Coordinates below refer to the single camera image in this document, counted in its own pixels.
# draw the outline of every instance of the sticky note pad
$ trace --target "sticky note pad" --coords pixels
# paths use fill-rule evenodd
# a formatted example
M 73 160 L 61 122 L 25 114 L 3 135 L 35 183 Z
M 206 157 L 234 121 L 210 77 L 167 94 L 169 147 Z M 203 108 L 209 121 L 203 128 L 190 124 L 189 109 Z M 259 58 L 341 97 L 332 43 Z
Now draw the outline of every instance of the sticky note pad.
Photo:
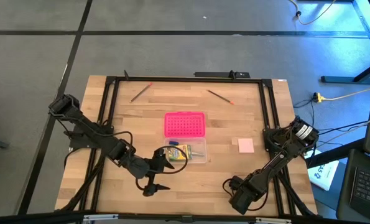
M 240 153 L 253 153 L 254 144 L 252 139 L 238 139 L 239 141 L 239 152 Z

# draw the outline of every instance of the laptop keyboard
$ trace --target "laptop keyboard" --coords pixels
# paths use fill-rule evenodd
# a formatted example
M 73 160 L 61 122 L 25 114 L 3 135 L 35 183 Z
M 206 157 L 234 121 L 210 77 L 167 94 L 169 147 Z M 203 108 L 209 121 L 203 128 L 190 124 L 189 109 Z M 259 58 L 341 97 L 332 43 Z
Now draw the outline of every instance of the laptop keyboard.
M 357 169 L 353 195 L 370 202 L 370 172 Z

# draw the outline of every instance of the wooden tabletop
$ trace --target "wooden tabletop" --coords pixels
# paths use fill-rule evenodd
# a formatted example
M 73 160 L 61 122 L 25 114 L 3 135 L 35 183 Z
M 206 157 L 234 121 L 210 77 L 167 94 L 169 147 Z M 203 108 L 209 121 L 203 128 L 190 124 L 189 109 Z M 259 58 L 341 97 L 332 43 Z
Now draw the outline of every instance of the wooden tabletop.
M 100 108 L 105 76 L 90 76 L 81 104 L 81 110 L 90 120 L 96 121 Z M 114 109 L 115 131 L 130 131 L 134 135 L 136 154 L 151 158 L 153 151 L 164 143 L 164 114 L 173 111 L 202 111 L 206 118 L 207 162 L 189 164 L 175 175 L 157 175 L 155 183 L 171 190 L 160 190 L 154 196 L 144 197 L 135 185 L 135 178 L 123 168 L 106 160 L 98 212 L 193 214 L 193 215 L 240 215 L 229 204 L 229 195 L 223 191 L 224 180 L 238 175 L 242 178 L 260 169 L 269 161 L 264 149 L 262 129 L 264 122 L 257 84 L 252 83 L 189 83 L 154 82 L 138 99 L 130 99 L 149 82 L 120 82 Z M 274 94 L 281 126 L 294 119 L 294 109 L 285 80 L 273 80 Z M 109 92 L 110 102 L 112 89 Z M 234 102 L 231 105 L 206 90 L 214 91 Z M 272 114 L 269 97 L 266 99 L 269 120 Z M 118 136 L 129 140 L 125 135 Z M 239 153 L 238 138 L 252 138 L 254 153 Z M 84 181 L 90 150 L 82 149 L 67 160 L 62 184 L 56 203 L 61 208 L 68 203 Z M 290 179 L 296 193 L 307 207 L 317 212 L 307 174 L 305 161 L 298 157 L 289 165 Z M 145 185 L 147 179 L 141 179 Z M 93 186 L 88 193 L 90 208 Z M 288 213 L 285 190 L 282 188 L 284 209 Z M 254 202 L 250 208 L 260 206 L 263 200 Z M 275 193 L 272 182 L 266 205 L 246 215 L 277 216 Z

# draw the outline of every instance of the red-tipped pencil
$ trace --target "red-tipped pencil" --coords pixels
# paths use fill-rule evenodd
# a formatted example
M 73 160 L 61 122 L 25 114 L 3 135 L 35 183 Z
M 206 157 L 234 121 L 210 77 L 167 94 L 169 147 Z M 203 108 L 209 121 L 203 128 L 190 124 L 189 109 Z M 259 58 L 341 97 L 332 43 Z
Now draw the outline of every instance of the red-tipped pencil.
M 230 104 L 234 105 L 233 101 L 230 101 L 230 100 L 226 99 L 226 98 L 225 98 L 225 97 L 223 97 L 223 96 L 219 96 L 218 94 L 214 93 L 214 92 L 213 92 L 213 91 L 211 91 L 211 90 L 207 90 L 207 91 L 209 91 L 210 93 L 214 94 L 215 96 L 217 96 L 217 97 L 221 98 L 222 100 L 225 100 L 226 102 L 228 102 L 228 103 L 230 103 Z
M 130 100 L 132 103 L 138 96 L 140 96 L 144 91 L 146 91 L 153 83 L 149 83 L 142 91 L 140 91 L 133 99 Z

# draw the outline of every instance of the black metal frame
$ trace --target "black metal frame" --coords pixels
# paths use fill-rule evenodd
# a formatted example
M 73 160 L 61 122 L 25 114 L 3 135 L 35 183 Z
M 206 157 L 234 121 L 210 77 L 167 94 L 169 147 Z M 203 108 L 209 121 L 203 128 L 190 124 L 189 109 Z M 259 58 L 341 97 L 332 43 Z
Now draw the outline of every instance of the black metal frame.
M 112 80 L 114 80 L 114 89 L 113 89 L 113 95 L 111 98 L 111 105 L 109 108 L 109 116 L 107 119 L 108 126 L 111 126 L 112 120 L 113 120 L 113 113 L 114 113 L 114 108 L 116 104 L 116 98 L 118 96 L 118 88 L 119 88 L 119 82 L 120 81 L 147 81 L 147 82 L 208 82 L 208 83 L 254 83 L 258 84 L 259 87 L 259 94 L 261 98 L 261 107 L 262 107 L 262 115 L 264 117 L 264 124 L 265 128 L 270 128 L 269 124 L 269 115 L 267 112 L 267 105 L 266 105 L 266 97 L 265 97 L 265 92 L 264 92 L 264 87 L 267 87 L 268 92 L 269 92 L 269 101 L 271 103 L 271 108 L 272 108 L 272 115 L 273 115 L 273 120 L 274 120 L 274 126 L 278 128 L 280 126 L 279 124 L 279 116 L 277 113 L 277 107 L 275 104 L 275 98 L 274 98 L 274 92 L 273 92 L 273 86 L 272 86 L 272 80 L 270 79 L 250 79 L 250 78 L 236 78 L 236 76 L 232 75 L 231 78 L 229 77 L 212 77 L 211 73 L 208 74 L 209 77 L 129 77 L 126 72 L 124 77 L 106 77 L 106 84 L 104 87 L 103 91 L 103 97 L 102 97 L 102 102 L 101 102 L 101 109 L 99 111 L 99 118 L 98 122 L 102 122 L 102 115 L 105 110 L 105 105 L 106 105 L 106 100 L 107 100 L 107 94 L 109 91 L 109 87 L 112 84 Z M 228 75 L 230 73 L 217 73 L 219 75 Z M 273 152 L 269 152 L 270 157 L 274 156 Z M 95 161 L 95 157 L 92 158 L 90 156 L 89 163 L 87 170 L 90 170 L 91 167 L 93 167 L 93 162 L 90 162 L 91 160 Z M 92 203 L 91 203 L 91 210 L 96 211 L 96 206 L 98 202 L 98 196 L 99 196 L 99 189 L 101 185 L 101 176 L 102 176 L 103 170 L 101 173 L 96 178 L 96 184 L 95 184 L 95 189 L 93 192 L 93 198 L 92 198 Z M 288 168 L 286 167 L 283 170 L 283 173 L 285 175 L 285 178 L 288 180 L 290 183 L 290 177 L 289 177 L 289 172 Z M 276 198 L 276 205 L 277 205 L 277 211 L 279 216 L 285 215 L 284 213 L 284 208 L 283 208 L 283 201 L 281 197 L 281 192 L 280 192 L 280 184 L 277 178 L 274 178 L 274 189 L 275 189 L 275 198 Z M 296 210 L 295 210 L 295 204 L 294 201 L 289 197 L 287 194 L 287 199 L 289 200 L 289 208 L 290 208 L 290 214 L 291 215 L 296 215 Z M 86 196 L 83 198 L 81 201 L 83 204 L 85 204 L 86 201 Z M 171 216 L 171 215 L 147 215 L 148 217 L 154 217 L 154 219 L 160 219 L 161 217 L 166 217 L 166 216 Z M 178 220 L 179 217 L 183 218 L 182 215 L 177 215 L 175 220 Z M 236 220 L 236 221 L 242 221 L 244 220 L 243 218 L 236 219 L 236 217 L 240 216 L 227 216 L 230 217 L 230 220 Z
M 160 215 L 155 217 L 148 214 L 131 214 L 131 213 L 99 213 L 91 210 L 85 211 L 69 211 L 57 213 L 38 213 L 29 215 L 11 215 L 7 217 L 0 217 L 0 224 L 4 223 L 73 223 L 73 222 L 88 222 L 95 220 L 95 218 L 103 217 L 103 220 L 164 220 L 164 221 L 178 221 L 184 223 L 191 222 L 249 222 L 249 223 L 294 223 L 294 224 L 328 224 L 328 223 L 344 223 L 344 224 L 358 224 L 360 222 L 339 221 L 319 216 L 299 216 L 299 215 L 283 215 L 283 217 L 236 217 L 233 216 L 211 216 L 211 215 Z

